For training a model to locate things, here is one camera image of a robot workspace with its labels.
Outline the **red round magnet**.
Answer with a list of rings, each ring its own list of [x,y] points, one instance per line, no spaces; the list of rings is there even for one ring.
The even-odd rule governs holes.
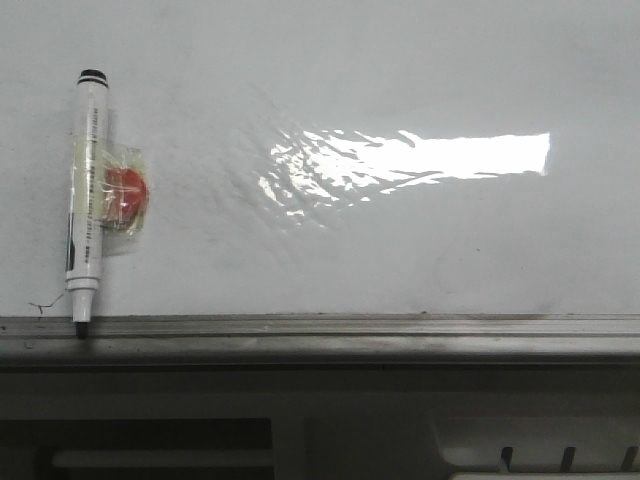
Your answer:
[[[126,230],[146,209],[148,188],[142,174],[131,168],[109,168],[104,183],[104,221],[114,230]]]

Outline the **white whiteboard marker pen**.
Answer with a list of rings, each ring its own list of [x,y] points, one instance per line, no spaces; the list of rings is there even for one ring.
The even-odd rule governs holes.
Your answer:
[[[75,335],[88,337],[102,277],[103,153],[108,134],[107,76],[85,69],[76,82],[65,288]]]

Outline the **white whiteboard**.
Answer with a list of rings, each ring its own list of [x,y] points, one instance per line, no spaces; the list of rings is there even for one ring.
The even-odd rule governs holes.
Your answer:
[[[75,81],[150,205],[100,315],[635,313],[635,1],[5,1],[1,311],[70,312]]]

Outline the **grey aluminium marker tray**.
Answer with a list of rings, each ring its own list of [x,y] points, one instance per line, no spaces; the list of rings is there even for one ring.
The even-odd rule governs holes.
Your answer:
[[[214,314],[5,317],[5,370],[635,364],[635,314]]]

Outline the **grey plastic crate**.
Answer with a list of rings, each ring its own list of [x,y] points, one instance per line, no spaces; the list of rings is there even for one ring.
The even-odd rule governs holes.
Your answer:
[[[635,368],[9,371],[5,479],[635,479]]]

